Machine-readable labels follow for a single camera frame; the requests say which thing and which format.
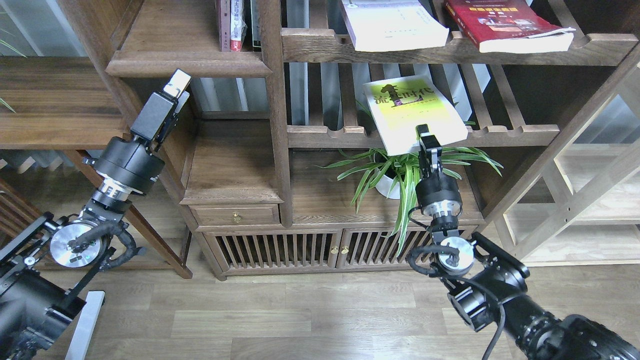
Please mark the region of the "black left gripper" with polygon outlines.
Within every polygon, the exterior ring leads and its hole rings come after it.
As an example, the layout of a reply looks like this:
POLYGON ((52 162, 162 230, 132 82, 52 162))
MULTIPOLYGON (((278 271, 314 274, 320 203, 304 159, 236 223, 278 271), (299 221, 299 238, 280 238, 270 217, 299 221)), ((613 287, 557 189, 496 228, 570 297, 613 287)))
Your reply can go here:
POLYGON ((114 136, 102 155, 94 162, 103 178, 111 179, 124 187, 146 194, 157 181, 165 166, 164 161, 153 154, 153 142, 162 145, 178 120, 181 96, 190 84, 192 76, 176 69, 162 92, 153 92, 138 114, 130 132, 130 141, 114 136))

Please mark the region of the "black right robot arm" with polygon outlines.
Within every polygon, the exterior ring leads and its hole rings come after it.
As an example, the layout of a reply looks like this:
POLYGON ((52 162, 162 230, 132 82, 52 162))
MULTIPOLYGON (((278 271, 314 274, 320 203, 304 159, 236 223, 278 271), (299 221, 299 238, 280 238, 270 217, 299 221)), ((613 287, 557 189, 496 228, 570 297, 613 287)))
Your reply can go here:
POLYGON ((637 360, 638 349, 604 325, 578 314, 558 319, 537 305, 527 294, 528 267, 487 237, 461 237, 457 180, 444 173, 442 147, 429 127, 418 125, 416 133, 422 178, 415 190, 422 214, 432 217, 432 242, 412 249, 407 262, 440 278, 451 305, 475 332, 496 323, 483 358, 506 332, 529 360, 637 360))

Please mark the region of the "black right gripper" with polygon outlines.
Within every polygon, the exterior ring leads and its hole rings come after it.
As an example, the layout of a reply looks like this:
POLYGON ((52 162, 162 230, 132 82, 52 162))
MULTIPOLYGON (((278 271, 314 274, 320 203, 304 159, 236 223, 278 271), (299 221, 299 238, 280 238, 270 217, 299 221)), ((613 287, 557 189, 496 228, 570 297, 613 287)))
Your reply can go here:
POLYGON ((462 198, 457 179, 444 173, 442 148, 427 124, 416 126, 419 138, 419 164, 422 178, 416 185, 418 205, 423 215, 433 218, 457 217, 462 212, 462 198))

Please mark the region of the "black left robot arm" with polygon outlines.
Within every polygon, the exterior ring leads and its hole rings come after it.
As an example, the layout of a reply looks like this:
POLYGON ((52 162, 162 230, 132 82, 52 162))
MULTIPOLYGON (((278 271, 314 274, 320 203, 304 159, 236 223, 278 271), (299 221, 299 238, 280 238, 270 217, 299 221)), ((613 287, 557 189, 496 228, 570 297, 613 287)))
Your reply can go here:
POLYGON ((44 212, 1 249, 3 360, 31 360, 49 349, 82 312, 80 292, 94 276, 144 253, 123 218, 130 195, 146 195, 165 166, 157 152, 176 126, 190 82, 189 74, 176 69, 142 107, 130 140, 112 137, 99 157, 84 158, 103 180, 80 213, 55 219, 44 212), (58 264, 89 271, 71 289, 53 284, 35 269, 44 246, 58 264))

